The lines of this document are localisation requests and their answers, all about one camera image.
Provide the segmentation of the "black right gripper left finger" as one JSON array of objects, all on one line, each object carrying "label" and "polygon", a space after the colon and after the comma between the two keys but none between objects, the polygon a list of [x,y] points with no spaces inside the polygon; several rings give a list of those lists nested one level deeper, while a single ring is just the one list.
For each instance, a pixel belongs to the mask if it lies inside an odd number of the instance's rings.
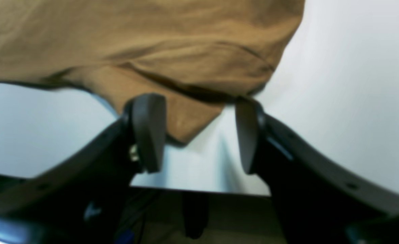
[{"label": "black right gripper left finger", "polygon": [[113,243],[131,181],[162,168],[166,111],[164,96],[137,96],[79,152],[0,192],[0,243]]}]

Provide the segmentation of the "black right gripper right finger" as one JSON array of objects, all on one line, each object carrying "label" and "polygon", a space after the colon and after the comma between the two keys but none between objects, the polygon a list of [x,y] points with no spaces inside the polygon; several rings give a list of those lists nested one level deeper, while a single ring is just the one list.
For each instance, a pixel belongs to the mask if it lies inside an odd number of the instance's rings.
[{"label": "black right gripper right finger", "polygon": [[269,187],[289,244],[399,244],[399,194],[339,166],[256,100],[235,116],[241,164]]}]

